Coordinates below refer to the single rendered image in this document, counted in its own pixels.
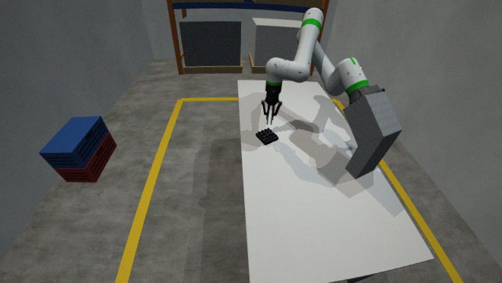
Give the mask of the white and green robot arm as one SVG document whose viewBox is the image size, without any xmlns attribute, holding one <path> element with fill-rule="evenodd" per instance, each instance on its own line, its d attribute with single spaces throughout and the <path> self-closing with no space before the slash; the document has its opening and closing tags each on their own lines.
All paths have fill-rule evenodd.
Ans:
<svg viewBox="0 0 502 283">
<path fill-rule="evenodd" d="M 294 61 L 280 58 L 268 60 L 265 67 L 265 91 L 269 94 L 280 94 L 283 79 L 297 83 L 305 82 L 310 76 L 311 59 L 326 91 L 332 96 L 338 96 L 345 91 L 349 97 L 349 105 L 364 95 L 385 91 L 384 88 L 379 89 L 377 85 L 369 86 L 355 58 L 345 59 L 336 67 L 333 66 L 317 40 L 322 23 L 321 10 L 310 8 L 306 11 L 302 26 L 297 33 L 299 44 Z"/>
</svg>

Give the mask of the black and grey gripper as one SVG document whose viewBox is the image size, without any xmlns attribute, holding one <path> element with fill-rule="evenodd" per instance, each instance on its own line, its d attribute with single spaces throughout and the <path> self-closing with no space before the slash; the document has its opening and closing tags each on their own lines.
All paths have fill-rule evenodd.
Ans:
<svg viewBox="0 0 502 283">
<path fill-rule="evenodd" d="M 279 97 L 279 94 L 269 94 L 266 92 L 266 98 L 264 100 L 262 100 L 263 111 L 264 111 L 264 115 L 266 115 L 267 123 L 268 123 L 268 115 L 269 115 L 270 106 L 272 106 L 272 116 L 271 116 L 271 124 L 272 124 L 272 120 L 273 120 L 274 116 L 277 116 L 279 108 L 282 105 L 282 101 L 277 99 L 278 97 Z M 268 104 L 267 113 L 265 111 L 265 102 Z M 278 103 L 278 106 L 276 108 L 276 111 L 277 111 L 276 112 L 275 105 L 277 103 Z M 275 111 L 275 113 L 274 113 L 274 111 Z"/>
</svg>

